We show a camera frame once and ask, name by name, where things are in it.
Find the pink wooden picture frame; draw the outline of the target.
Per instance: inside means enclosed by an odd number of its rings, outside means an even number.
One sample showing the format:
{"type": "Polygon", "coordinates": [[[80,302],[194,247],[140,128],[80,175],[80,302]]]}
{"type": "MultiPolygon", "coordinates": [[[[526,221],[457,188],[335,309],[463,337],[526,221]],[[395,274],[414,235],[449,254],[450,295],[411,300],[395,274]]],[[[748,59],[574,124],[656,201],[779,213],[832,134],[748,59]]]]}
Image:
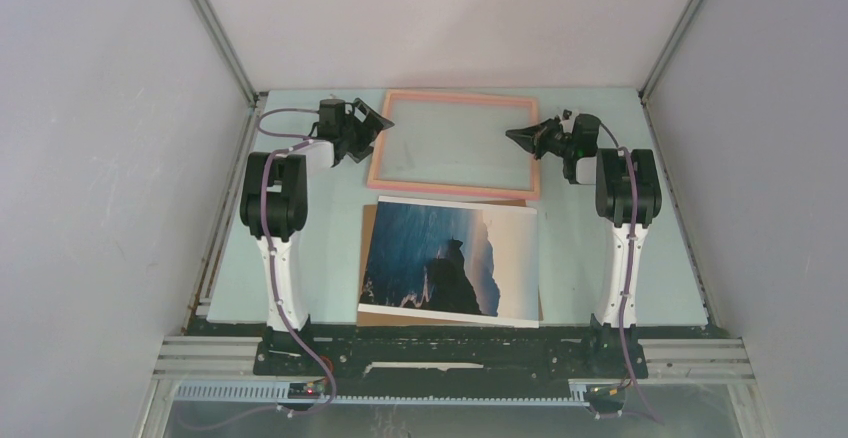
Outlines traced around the pink wooden picture frame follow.
{"type": "Polygon", "coordinates": [[[538,161],[506,136],[539,122],[534,97],[392,89],[382,111],[394,126],[376,141],[372,189],[537,200],[538,161]]]}

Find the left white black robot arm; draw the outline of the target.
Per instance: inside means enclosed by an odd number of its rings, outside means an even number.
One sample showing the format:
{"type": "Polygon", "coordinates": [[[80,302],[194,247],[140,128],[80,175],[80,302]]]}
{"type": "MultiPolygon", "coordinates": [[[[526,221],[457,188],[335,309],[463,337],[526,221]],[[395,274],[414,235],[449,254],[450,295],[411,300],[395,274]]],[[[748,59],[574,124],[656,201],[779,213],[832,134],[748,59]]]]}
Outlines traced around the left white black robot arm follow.
{"type": "Polygon", "coordinates": [[[302,298],[297,248],[309,204],[309,178],[349,158],[356,163],[372,155],[376,139],[394,123],[360,98],[330,98],[315,110],[278,108],[263,113],[314,114],[317,121],[306,134],[274,132],[261,122],[257,131],[294,144],[271,152],[252,152],[246,162],[240,194],[241,223],[256,240],[265,267],[269,313],[274,331],[300,331],[310,321],[302,298]]]}

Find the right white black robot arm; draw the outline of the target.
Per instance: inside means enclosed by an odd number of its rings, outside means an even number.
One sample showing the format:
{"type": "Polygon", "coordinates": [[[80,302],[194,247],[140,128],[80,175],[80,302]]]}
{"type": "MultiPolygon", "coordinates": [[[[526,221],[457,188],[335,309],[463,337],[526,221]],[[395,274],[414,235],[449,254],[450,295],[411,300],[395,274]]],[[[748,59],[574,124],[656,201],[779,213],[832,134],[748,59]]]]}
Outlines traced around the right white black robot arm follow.
{"type": "Polygon", "coordinates": [[[628,149],[592,114],[561,115],[539,124],[509,129],[505,136],[540,160],[562,160],[563,178],[572,185],[592,185],[597,215],[608,230],[607,278],[593,321],[612,329],[636,325],[641,254],[650,225],[662,209],[661,180],[650,149],[628,149]]]}

